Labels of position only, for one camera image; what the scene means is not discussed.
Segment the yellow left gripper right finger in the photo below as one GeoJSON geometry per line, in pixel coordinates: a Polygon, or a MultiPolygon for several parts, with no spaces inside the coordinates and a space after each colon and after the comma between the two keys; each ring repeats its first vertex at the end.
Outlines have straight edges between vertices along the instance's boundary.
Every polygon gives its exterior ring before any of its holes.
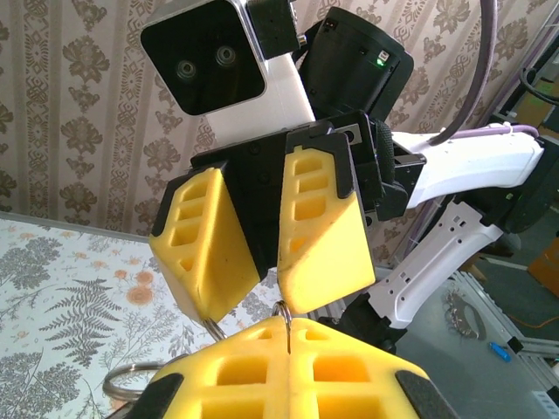
{"type": "Polygon", "coordinates": [[[419,366],[310,319],[291,324],[293,418],[453,418],[419,366]]]}

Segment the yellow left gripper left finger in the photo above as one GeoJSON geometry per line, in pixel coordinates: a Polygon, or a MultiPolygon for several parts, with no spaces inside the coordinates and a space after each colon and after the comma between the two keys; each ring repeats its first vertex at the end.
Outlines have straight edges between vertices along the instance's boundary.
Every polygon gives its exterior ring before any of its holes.
{"type": "Polygon", "coordinates": [[[151,379],[131,418],[283,417],[286,321],[273,316],[198,352],[177,357],[151,379]]]}

